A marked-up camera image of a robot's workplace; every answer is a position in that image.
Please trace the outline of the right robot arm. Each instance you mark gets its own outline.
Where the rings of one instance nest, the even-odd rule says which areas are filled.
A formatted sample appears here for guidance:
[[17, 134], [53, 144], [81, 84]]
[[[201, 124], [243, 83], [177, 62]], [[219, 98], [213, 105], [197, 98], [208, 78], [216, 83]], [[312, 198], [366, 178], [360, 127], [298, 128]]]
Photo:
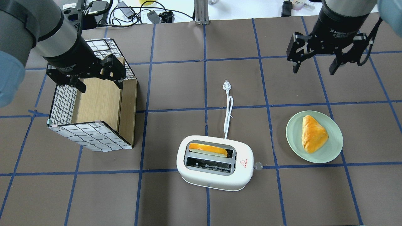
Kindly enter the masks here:
[[[318, 54], [335, 55], [331, 75], [345, 63], [363, 66], [370, 56], [380, 24], [385, 21], [401, 36], [400, 0], [323, 0], [318, 20], [308, 35], [293, 33], [286, 50], [287, 60], [297, 73], [304, 60]], [[359, 33], [374, 6], [380, 14], [367, 35]]]

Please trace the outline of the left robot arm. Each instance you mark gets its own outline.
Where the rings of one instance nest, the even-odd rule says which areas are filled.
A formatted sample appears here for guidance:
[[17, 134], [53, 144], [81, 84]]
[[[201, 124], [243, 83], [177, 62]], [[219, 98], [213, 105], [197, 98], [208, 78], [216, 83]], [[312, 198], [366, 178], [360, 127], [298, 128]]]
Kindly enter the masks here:
[[99, 78], [113, 81], [122, 89], [125, 66], [113, 54], [97, 58], [82, 38], [82, 30], [97, 27], [96, 16], [111, 9], [90, 11], [84, 3], [60, 8], [53, 0], [2, 0], [1, 6], [1, 107], [9, 105], [25, 76], [31, 50], [45, 59], [46, 74], [58, 86], [71, 86], [86, 92], [81, 81]]

